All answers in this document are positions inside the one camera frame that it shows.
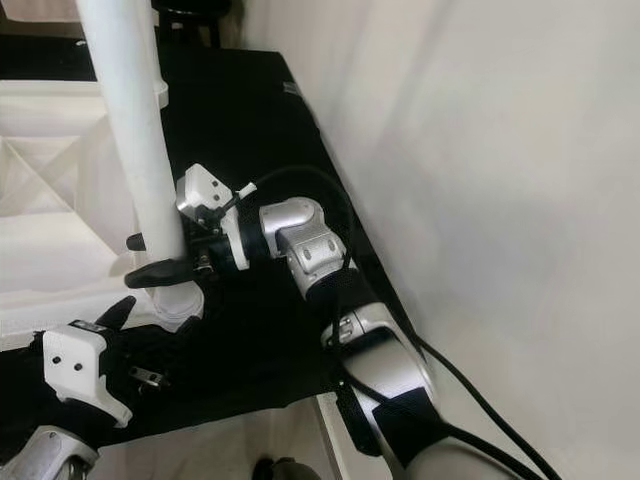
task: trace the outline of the gray floor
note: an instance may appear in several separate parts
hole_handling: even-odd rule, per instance
[[[262,456],[294,457],[334,480],[314,401],[103,448],[89,480],[249,480]]]

